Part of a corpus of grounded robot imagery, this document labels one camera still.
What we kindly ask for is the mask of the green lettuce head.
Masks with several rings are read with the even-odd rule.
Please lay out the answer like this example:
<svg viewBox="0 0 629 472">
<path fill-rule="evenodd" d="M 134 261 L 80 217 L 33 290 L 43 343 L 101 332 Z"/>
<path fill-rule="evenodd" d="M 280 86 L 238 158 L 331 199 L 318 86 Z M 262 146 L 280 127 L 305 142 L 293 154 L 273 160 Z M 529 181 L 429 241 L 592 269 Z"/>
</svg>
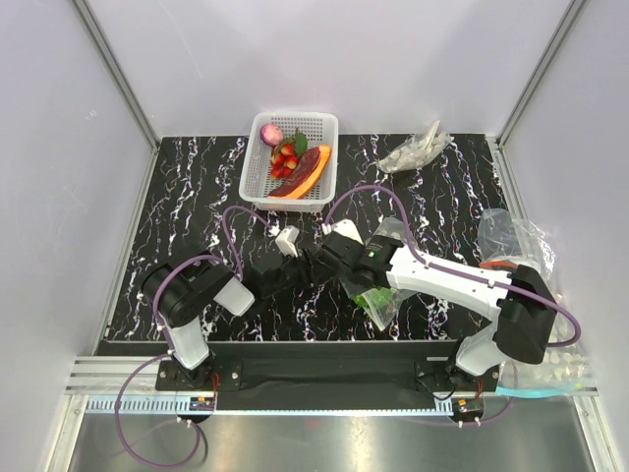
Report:
<svg viewBox="0 0 629 472">
<path fill-rule="evenodd" d="M 360 295 L 355 295 L 352 300 L 356 305 L 364 309 L 379 310 L 386 307 L 392 298 L 392 291 L 387 288 L 373 288 Z"/>
</svg>

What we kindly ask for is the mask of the zip bag with white slices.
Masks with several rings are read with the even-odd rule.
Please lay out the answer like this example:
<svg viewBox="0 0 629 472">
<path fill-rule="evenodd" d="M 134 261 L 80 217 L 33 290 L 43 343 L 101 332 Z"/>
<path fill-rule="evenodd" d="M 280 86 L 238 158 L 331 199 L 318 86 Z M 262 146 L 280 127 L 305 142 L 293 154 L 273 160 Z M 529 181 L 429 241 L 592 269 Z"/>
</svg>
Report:
<svg viewBox="0 0 629 472">
<path fill-rule="evenodd" d="M 403 243 L 407 242 L 405 226 L 395 217 L 385 217 L 378 225 L 373 236 L 386 236 Z M 395 288 L 372 288 L 362 290 L 349 280 L 342 279 L 341 285 L 348 297 L 369 316 L 375 327 L 384 331 L 397 316 L 402 302 L 415 295 L 411 290 Z"/>
</svg>

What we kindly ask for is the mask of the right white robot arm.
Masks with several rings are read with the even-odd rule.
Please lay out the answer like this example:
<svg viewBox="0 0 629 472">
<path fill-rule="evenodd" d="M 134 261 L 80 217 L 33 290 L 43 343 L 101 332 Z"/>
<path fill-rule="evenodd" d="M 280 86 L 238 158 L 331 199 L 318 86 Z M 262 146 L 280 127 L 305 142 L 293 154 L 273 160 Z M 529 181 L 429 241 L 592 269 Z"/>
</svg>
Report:
<svg viewBox="0 0 629 472">
<path fill-rule="evenodd" d="M 540 274 L 527 265 L 487 270 L 421 255 L 386 236 L 367 245 L 337 231 L 323 240 L 318 261 L 362 289 L 393 288 L 442 299 L 488 320 L 457 344 L 444 368 L 449 383 L 468 389 L 487 370 L 513 360 L 542 363 L 558 305 Z"/>
</svg>

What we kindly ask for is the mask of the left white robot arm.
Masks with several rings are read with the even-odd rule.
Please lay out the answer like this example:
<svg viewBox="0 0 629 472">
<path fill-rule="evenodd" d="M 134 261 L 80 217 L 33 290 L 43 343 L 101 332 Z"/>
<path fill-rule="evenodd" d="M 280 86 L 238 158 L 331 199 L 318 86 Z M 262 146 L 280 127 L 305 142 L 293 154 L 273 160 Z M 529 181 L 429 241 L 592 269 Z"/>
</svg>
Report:
<svg viewBox="0 0 629 472">
<path fill-rule="evenodd" d="M 242 279 L 208 251 L 180 253 L 147 271 L 141 293 L 165 330 L 178 378 L 200 389 L 212 376 L 211 354 L 200 326 L 206 307 L 222 308 L 236 318 L 248 316 L 286 290 L 319 287 L 335 275 L 309 250 L 296 256 L 273 250 L 245 268 Z"/>
</svg>

